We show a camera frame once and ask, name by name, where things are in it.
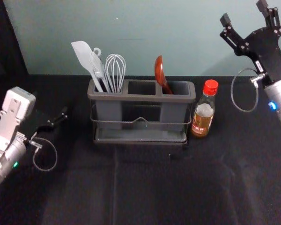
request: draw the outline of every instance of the cable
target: cable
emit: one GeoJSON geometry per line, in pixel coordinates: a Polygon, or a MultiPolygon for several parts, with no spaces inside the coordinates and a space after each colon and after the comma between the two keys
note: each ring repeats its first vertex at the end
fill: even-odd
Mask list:
{"type": "Polygon", "coordinates": [[[43,141],[48,142],[48,143],[53,147],[53,149],[54,149],[56,159],[55,159],[54,165],[53,165],[51,168],[49,168],[49,169],[42,169],[42,168],[40,168],[40,167],[36,164],[36,161],[35,161],[37,152],[39,151],[39,148],[37,148],[36,151],[34,152],[33,158],[32,158],[33,165],[34,165],[38,170],[40,170],[40,171],[42,171],[42,172],[49,172],[49,171],[53,170],[53,169],[56,167],[56,164],[57,164],[57,150],[56,150],[55,146],[54,146],[49,140],[47,140],[47,139],[44,139],[44,138],[41,138],[41,137],[34,137],[34,139],[39,139],[39,140],[43,140],[43,141]]]}
{"type": "Polygon", "coordinates": [[[257,73],[257,71],[256,71],[255,69],[246,68],[246,69],[243,69],[243,70],[239,71],[238,74],[234,76],[234,78],[233,78],[233,80],[232,80],[232,83],[231,83],[231,100],[232,100],[232,103],[234,104],[234,106],[235,106],[238,110],[240,110],[240,111],[242,111],[242,112],[244,112],[244,113],[251,113],[251,112],[253,112],[253,111],[256,109],[257,104],[258,104],[258,100],[259,100],[258,88],[255,87],[255,89],[256,89],[256,100],[255,100],[255,105],[254,105],[254,107],[253,107],[252,109],[250,109],[250,110],[245,110],[245,109],[240,108],[240,107],[235,103],[234,97],[233,97],[233,86],[234,86],[234,82],[235,82],[237,76],[239,76],[242,72],[244,72],[244,71],[246,71],[246,70],[251,70],[251,71],[254,71],[255,73],[257,73]]]}

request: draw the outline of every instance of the black table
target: black table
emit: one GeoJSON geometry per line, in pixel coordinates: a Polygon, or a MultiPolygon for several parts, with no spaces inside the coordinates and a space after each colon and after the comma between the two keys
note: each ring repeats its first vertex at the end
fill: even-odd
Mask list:
{"type": "MultiPolygon", "coordinates": [[[[207,78],[174,79],[194,82],[200,97],[207,78]]],[[[220,88],[210,133],[190,137],[184,147],[94,145],[88,76],[0,79],[0,108],[15,85],[37,90],[35,108],[52,116],[76,102],[67,122],[42,134],[58,150],[57,168],[39,172],[28,149],[0,185],[0,225],[281,225],[280,122],[263,91],[257,110],[242,113],[230,100],[231,77],[216,79],[220,88]],[[188,157],[170,160],[170,153],[185,151],[188,157]]],[[[242,107],[253,106],[254,87],[247,79],[237,83],[235,95],[242,107]]]]}

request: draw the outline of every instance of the gray utensil caddy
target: gray utensil caddy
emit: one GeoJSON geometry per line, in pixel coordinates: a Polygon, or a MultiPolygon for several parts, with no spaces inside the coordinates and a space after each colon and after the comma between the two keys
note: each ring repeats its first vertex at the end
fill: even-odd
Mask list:
{"type": "Polygon", "coordinates": [[[124,80],[121,93],[100,93],[89,82],[97,143],[185,144],[196,99],[192,82],[169,82],[174,95],[154,80],[124,80]]]}

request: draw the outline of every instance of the wooden spoon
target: wooden spoon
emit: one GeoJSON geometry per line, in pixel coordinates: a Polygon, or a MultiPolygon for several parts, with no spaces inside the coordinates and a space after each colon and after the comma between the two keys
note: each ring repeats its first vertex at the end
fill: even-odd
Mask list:
{"type": "Polygon", "coordinates": [[[167,80],[165,79],[165,76],[163,74],[163,56],[160,55],[157,57],[155,61],[155,79],[157,83],[159,83],[160,86],[162,86],[164,92],[166,94],[172,95],[173,92],[169,87],[169,84],[167,83],[167,80]]]}

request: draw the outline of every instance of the wall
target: wall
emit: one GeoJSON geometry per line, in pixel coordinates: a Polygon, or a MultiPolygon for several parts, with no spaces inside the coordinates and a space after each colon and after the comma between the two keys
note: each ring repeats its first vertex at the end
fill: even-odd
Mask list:
{"type": "MultiPolygon", "coordinates": [[[[253,64],[237,57],[220,38],[220,17],[228,12],[245,38],[265,26],[257,0],[5,0],[30,74],[87,75],[71,47],[121,54],[127,75],[154,75],[163,55],[166,75],[234,75],[253,64]]],[[[268,0],[278,7],[281,0],[268,0]]]]}

